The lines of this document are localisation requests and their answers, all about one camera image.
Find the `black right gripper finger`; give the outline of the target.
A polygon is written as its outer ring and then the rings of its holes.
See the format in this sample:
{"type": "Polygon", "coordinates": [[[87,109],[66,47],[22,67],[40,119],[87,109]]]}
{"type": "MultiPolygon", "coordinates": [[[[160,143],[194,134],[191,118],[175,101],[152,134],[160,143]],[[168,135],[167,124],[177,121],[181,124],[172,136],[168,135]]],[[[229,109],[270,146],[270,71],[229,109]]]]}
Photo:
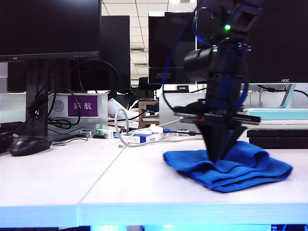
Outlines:
{"type": "Polygon", "coordinates": [[[229,150],[235,145],[238,138],[242,135],[242,133],[247,129],[246,126],[235,126],[233,129],[228,130],[228,137],[225,141],[225,147],[223,149],[223,153],[220,159],[224,159],[229,150]]]}
{"type": "Polygon", "coordinates": [[[210,161],[218,161],[222,158],[225,149],[225,126],[196,124],[205,141],[207,154],[210,161]]]}

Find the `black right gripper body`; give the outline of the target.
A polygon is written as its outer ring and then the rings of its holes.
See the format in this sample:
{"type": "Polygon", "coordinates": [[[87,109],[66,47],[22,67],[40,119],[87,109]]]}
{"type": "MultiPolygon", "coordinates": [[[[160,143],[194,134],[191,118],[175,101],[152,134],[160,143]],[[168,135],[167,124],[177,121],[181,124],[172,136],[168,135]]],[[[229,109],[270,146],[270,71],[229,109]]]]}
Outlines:
{"type": "Polygon", "coordinates": [[[260,117],[242,115],[248,84],[241,91],[241,79],[232,74],[214,74],[207,80],[205,97],[186,106],[176,106],[174,115],[182,122],[208,126],[258,125],[260,117]]]}

